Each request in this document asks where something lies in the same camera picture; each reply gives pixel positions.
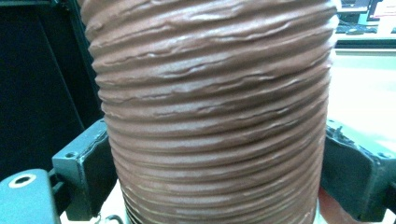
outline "brown ribbed cylinder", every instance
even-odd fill
[[[142,223],[312,223],[332,1],[79,0]]]

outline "brown cup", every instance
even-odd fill
[[[332,1],[79,3],[131,220],[313,222]]]

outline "corrugated paper cup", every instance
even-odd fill
[[[313,222],[332,1],[79,3],[132,221]]]

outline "computer keyboard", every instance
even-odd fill
[[[364,34],[376,34],[376,27],[366,27],[363,25],[338,25],[335,33],[336,34],[347,34],[347,35],[364,35]]]

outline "brown corrugated surface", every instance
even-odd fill
[[[131,214],[312,223],[331,1],[79,3]]]

